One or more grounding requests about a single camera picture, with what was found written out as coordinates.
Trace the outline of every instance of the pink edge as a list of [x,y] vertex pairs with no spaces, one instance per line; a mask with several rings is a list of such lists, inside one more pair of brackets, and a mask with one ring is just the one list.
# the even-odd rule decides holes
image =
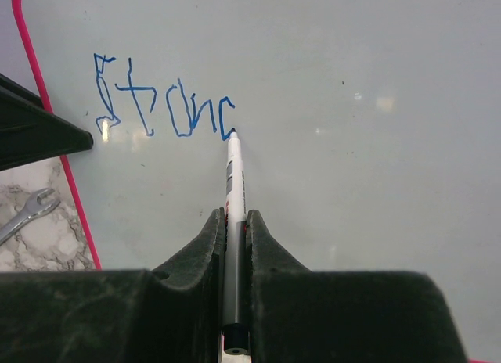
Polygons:
[[[24,49],[26,50],[26,55],[28,61],[30,62],[31,71],[33,71],[33,76],[35,83],[37,84],[38,93],[40,93],[41,102],[47,111],[54,114],[52,111],[52,106],[50,104],[49,94],[47,93],[47,88],[45,87],[44,79],[41,75],[40,66],[38,65],[37,56],[34,53],[33,45],[31,44],[30,34],[28,32],[26,22],[23,17],[23,9],[21,5],[22,0],[12,0],[14,19],[17,23],[17,29],[21,35],[21,40],[24,44]],[[84,207],[81,205],[80,196],[78,195],[77,185],[71,172],[70,163],[66,156],[61,156],[61,163],[63,164],[64,174],[70,185],[71,195],[73,196],[75,205],[77,207],[78,217],[80,218],[82,228],[84,229],[85,237],[87,239],[88,248],[91,250],[92,259],[94,260],[94,265],[96,269],[101,269],[101,263],[99,262],[99,256],[96,251],[96,246],[92,240],[91,229],[88,226],[87,217],[85,216]]]

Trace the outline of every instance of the whiteboard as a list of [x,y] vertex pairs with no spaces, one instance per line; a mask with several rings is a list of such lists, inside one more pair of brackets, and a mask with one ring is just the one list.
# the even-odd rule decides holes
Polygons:
[[104,268],[153,268],[225,202],[312,269],[425,271],[501,357],[501,0],[23,0]]

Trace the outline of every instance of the black plastic piece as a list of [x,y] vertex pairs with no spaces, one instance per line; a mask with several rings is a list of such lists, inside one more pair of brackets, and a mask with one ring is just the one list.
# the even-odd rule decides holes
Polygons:
[[[0,275],[0,361],[220,362],[224,241],[221,208],[152,272]],[[246,247],[253,363],[466,363],[426,275],[309,271],[256,210]]]
[[0,171],[92,148],[92,136],[41,107],[41,100],[0,74]]
[[222,329],[222,333],[225,336],[227,354],[241,355],[249,351],[249,329],[245,325],[227,325]]
[[0,275],[0,361],[220,360],[224,210],[150,271]]
[[444,297],[411,272],[311,272],[247,218],[253,363],[466,363]]

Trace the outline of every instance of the metal wrench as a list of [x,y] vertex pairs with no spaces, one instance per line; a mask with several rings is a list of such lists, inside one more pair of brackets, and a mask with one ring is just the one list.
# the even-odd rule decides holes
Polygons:
[[12,220],[7,222],[0,228],[0,245],[2,245],[8,238],[16,234],[20,228],[36,218],[49,214],[59,205],[60,200],[54,199],[48,203],[42,204],[41,199],[54,192],[54,189],[39,189],[33,192],[23,209]]

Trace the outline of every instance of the marker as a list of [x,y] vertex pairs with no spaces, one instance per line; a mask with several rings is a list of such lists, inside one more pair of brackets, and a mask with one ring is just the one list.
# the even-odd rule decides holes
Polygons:
[[245,185],[240,140],[233,129],[228,140],[226,165],[226,252],[222,295],[222,332],[227,354],[249,350],[249,329],[244,319]]

